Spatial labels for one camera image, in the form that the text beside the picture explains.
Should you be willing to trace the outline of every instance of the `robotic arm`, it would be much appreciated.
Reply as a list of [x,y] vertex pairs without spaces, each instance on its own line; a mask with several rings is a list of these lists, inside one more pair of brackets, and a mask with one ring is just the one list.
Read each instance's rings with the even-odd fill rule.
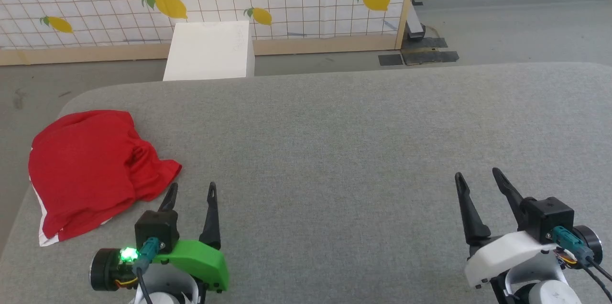
[[[465,275],[471,287],[490,283],[499,304],[580,304],[563,270],[584,269],[612,302],[605,285],[588,267],[599,266],[603,250],[599,237],[586,226],[573,226],[574,211],[555,197],[523,198],[498,169],[492,170],[499,190],[518,225],[517,232],[491,237],[461,173],[455,175],[459,208],[470,256]],[[513,291],[512,285],[529,282]]]
[[208,188],[208,212],[198,240],[179,239],[172,184],[157,212],[136,222],[136,248],[100,249],[89,270],[95,291],[136,289],[134,304],[204,304],[207,291],[226,291],[229,275],[221,249],[217,186]]

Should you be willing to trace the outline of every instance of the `floor stain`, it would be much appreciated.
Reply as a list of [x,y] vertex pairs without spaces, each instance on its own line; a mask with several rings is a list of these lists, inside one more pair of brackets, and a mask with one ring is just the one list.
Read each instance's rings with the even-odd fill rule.
[[21,88],[15,90],[15,97],[13,97],[13,108],[17,110],[21,110],[23,108],[23,98],[26,96],[26,93],[22,93]]

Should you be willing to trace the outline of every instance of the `wooden frame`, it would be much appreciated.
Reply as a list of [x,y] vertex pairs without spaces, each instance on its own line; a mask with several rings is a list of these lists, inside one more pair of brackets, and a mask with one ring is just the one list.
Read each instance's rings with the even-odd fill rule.
[[[407,5],[409,4],[412,4],[412,0],[404,0],[400,23],[395,35],[376,34],[328,39],[255,40],[253,41],[254,53],[255,55],[275,55],[400,49],[404,38]],[[166,59],[169,51],[170,44],[1,50],[0,66]]]

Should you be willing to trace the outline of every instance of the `black cable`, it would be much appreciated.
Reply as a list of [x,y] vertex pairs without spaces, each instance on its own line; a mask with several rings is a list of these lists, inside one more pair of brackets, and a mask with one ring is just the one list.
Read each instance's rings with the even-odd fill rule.
[[138,285],[140,285],[140,290],[142,290],[144,300],[147,301],[147,304],[153,304],[153,302],[151,301],[151,297],[149,297],[149,291],[147,291],[147,287],[144,286],[144,280],[142,279],[142,269],[140,269],[140,267],[136,269],[136,276],[138,276]]
[[603,276],[605,276],[606,278],[608,278],[608,280],[610,280],[612,282],[612,275],[610,275],[610,273],[608,273],[605,269],[603,269],[602,266],[598,265],[593,258],[591,258],[591,256],[587,256],[586,260],[593,266],[595,267],[595,269],[597,269],[599,271],[599,273],[603,274]]
[[593,280],[595,280],[599,287],[601,287],[601,290],[603,290],[603,293],[606,294],[606,297],[608,297],[608,300],[610,300],[610,302],[612,303],[612,294],[610,294],[610,291],[606,289],[605,284],[597,277],[597,275],[595,275],[588,267],[586,267],[584,263],[582,263],[581,261],[577,261],[577,263],[580,267],[582,267],[582,269],[584,269],[584,271],[588,275],[590,275],[591,278],[593,278]]

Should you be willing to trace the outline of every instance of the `red cloth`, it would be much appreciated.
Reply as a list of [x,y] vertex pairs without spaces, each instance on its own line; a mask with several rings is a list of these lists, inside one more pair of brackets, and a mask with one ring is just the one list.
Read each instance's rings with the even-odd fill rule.
[[138,136],[128,112],[92,110],[66,115],[32,142],[30,180],[47,210],[42,231],[59,240],[79,236],[155,199],[181,165],[159,160]]

